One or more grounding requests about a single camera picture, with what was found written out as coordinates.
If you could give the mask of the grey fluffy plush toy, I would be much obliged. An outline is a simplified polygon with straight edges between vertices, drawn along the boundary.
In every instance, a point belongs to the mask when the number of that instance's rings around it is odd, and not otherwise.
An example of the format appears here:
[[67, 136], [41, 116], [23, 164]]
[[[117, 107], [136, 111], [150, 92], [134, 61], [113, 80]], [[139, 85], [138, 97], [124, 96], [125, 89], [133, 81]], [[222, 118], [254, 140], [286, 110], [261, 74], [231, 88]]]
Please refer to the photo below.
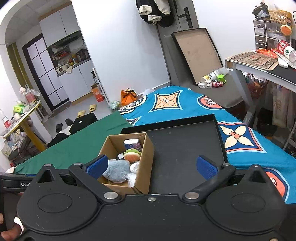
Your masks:
[[108, 166], [106, 171], [102, 174], [104, 178], [113, 183], [123, 183], [127, 180], [127, 176], [130, 173], [130, 162], [124, 159], [108, 160]]

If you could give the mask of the hamburger plush toy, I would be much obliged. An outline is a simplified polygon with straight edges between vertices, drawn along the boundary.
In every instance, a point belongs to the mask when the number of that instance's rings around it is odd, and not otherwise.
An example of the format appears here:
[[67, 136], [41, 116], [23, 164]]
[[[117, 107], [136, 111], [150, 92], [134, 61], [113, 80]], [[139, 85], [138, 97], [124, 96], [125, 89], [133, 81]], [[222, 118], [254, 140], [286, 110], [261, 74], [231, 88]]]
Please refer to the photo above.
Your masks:
[[141, 154], [142, 153], [136, 149], [128, 149], [123, 153], [124, 159], [130, 163], [139, 161]]

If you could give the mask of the blue tissue pack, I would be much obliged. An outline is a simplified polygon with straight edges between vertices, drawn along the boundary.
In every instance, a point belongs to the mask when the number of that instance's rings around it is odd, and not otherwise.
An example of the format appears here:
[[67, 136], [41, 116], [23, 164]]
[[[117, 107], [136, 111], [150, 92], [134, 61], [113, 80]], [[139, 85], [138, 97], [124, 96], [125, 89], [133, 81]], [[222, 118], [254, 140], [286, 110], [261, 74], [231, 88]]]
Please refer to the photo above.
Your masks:
[[126, 149], [136, 149], [140, 152], [142, 151], [142, 146], [138, 138], [126, 139], [123, 143]]

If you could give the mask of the clear plastic bag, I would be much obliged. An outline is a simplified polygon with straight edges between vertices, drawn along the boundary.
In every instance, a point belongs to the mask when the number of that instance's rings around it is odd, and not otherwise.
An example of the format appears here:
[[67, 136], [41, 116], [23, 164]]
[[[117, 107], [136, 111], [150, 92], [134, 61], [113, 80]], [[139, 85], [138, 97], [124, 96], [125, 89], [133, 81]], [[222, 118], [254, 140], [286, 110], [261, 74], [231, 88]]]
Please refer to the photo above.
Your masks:
[[137, 178], [136, 173], [129, 173], [129, 174], [126, 175], [126, 179], [128, 181], [129, 187], [134, 187], [135, 186], [136, 178]]

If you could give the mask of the white cloth ball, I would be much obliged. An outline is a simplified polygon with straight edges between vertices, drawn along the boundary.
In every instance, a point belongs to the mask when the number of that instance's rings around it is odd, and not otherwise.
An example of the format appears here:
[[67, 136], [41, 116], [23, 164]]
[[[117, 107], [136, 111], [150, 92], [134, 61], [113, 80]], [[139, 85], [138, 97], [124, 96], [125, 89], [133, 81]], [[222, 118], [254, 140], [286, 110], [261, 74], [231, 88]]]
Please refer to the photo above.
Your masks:
[[130, 171], [134, 174], [136, 174], [138, 172], [138, 168], [139, 168], [139, 161], [137, 162], [133, 162], [131, 165], [130, 165]]

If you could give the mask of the blue patterned blanket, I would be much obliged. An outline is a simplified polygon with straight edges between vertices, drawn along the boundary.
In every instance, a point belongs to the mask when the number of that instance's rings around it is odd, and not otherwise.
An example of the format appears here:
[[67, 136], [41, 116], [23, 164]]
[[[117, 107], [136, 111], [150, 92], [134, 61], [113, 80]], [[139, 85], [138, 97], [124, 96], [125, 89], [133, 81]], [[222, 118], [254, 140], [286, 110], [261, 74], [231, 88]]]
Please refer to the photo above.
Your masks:
[[214, 114], [230, 164], [260, 164], [285, 203], [295, 203], [295, 158], [239, 121], [210, 97], [189, 88], [168, 86], [119, 109], [132, 126]]

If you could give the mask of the brown cardboard box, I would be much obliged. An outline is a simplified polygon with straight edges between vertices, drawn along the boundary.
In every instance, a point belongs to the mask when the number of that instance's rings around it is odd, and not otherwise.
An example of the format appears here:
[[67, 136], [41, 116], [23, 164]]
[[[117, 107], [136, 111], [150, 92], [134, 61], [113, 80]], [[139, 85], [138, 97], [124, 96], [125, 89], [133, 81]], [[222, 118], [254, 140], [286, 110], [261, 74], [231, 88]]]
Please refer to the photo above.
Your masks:
[[100, 183], [120, 195], [148, 194], [154, 146], [147, 133], [110, 135], [99, 153], [108, 164]]

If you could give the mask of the yellow slipper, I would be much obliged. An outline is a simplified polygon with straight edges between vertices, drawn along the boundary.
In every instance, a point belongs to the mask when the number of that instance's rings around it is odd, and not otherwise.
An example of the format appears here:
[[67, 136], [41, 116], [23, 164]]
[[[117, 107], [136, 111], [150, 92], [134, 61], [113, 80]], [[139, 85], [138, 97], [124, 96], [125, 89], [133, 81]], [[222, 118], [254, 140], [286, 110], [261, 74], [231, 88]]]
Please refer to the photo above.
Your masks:
[[91, 105], [89, 106], [89, 112], [92, 113], [92, 112], [94, 112], [95, 110], [96, 110], [96, 104], [91, 104]]
[[77, 118], [79, 118], [81, 116], [84, 116], [85, 112], [86, 112], [85, 110], [79, 111], [78, 114], [77, 114]]

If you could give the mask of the yellow table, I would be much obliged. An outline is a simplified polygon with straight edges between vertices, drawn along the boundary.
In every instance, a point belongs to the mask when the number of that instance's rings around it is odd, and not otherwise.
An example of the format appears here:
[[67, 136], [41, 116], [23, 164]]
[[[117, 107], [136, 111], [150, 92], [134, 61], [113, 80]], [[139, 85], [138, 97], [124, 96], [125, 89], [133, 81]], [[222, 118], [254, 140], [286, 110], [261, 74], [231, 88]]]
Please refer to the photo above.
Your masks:
[[19, 126], [25, 131], [29, 139], [33, 142], [36, 148], [42, 152], [46, 149], [45, 145], [41, 140], [35, 135], [35, 133], [30, 129], [26, 119], [39, 107], [41, 101], [34, 103], [28, 111], [26, 111], [20, 119], [8, 130], [8, 132], [2, 136], [3, 139], [7, 138], [12, 132], [14, 132]]

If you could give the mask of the grey mattress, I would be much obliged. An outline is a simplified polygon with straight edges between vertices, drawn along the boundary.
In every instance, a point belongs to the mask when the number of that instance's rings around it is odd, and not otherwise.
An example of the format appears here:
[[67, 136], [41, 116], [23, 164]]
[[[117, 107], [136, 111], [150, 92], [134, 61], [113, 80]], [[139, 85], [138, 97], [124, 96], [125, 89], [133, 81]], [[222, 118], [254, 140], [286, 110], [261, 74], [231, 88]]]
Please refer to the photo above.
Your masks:
[[243, 96], [241, 95], [243, 91], [237, 87], [238, 81], [243, 80], [242, 72], [231, 71], [225, 78], [226, 84], [219, 88], [200, 89], [197, 85], [194, 85], [189, 78], [182, 81], [181, 87], [187, 87], [194, 92], [204, 94], [223, 108], [233, 108], [241, 102], [244, 103]]

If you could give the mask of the orange cardboard carton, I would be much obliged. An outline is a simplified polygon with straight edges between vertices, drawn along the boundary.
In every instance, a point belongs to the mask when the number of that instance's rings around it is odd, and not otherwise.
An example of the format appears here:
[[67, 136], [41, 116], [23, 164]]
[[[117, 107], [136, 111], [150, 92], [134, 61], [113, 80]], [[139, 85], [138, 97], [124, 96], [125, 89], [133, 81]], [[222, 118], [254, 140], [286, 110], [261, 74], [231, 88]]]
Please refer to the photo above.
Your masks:
[[93, 95], [95, 96], [97, 102], [104, 101], [104, 96], [102, 95], [102, 93], [101, 93], [101, 91], [100, 91], [97, 84], [93, 84], [91, 86], [91, 91], [92, 91]]

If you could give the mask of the red small toys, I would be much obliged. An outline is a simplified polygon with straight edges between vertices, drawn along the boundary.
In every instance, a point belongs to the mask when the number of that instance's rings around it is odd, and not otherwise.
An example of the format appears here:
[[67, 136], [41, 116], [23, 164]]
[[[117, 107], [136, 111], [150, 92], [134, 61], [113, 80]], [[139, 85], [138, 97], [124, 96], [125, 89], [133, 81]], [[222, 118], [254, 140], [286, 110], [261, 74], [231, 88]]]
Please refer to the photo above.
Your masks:
[[214, 88], [219, 88], [219, 87], [223, 87], [223, 83], [221, 81], [215, 80], [212, 82], [212, 87]]

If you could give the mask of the orange bag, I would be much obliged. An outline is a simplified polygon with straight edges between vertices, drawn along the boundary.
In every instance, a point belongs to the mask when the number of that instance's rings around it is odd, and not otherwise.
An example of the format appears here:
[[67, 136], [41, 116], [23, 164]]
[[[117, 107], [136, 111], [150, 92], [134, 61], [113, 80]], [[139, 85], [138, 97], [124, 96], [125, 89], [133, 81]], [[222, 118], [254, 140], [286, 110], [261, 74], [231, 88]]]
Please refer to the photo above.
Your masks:
[[121, 105], [126, 106], [137, 100], [137, 93], [133, 89], [121, 90]]

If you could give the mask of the white container with label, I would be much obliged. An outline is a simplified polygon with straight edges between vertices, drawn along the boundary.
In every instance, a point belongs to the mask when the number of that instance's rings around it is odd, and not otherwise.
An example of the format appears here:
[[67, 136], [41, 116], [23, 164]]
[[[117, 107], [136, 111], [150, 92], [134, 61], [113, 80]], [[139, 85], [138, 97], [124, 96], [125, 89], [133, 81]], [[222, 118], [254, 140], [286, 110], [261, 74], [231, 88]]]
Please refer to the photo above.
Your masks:
[[217, 80], [217, 76], [219, 75], [219, 71], [218, 70], [213, 70], [211, 73], [203, 76], [201, 78], [201, 82], [205, 83], [206, 80], [211, 80], [211, 82]]

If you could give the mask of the grey drawer organizer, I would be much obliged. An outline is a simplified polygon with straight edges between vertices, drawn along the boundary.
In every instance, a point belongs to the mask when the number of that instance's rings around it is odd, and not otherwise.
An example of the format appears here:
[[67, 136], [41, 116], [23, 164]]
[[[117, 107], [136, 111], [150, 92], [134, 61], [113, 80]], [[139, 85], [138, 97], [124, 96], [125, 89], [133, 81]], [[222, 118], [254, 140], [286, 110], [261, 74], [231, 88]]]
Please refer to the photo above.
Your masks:
[[276, 39], [284, 40], [291, 44], [291, 36], [284, 35], [280, 27], [282, 24], [263, 20], [253, 20], [255, 49], [275, 49]]

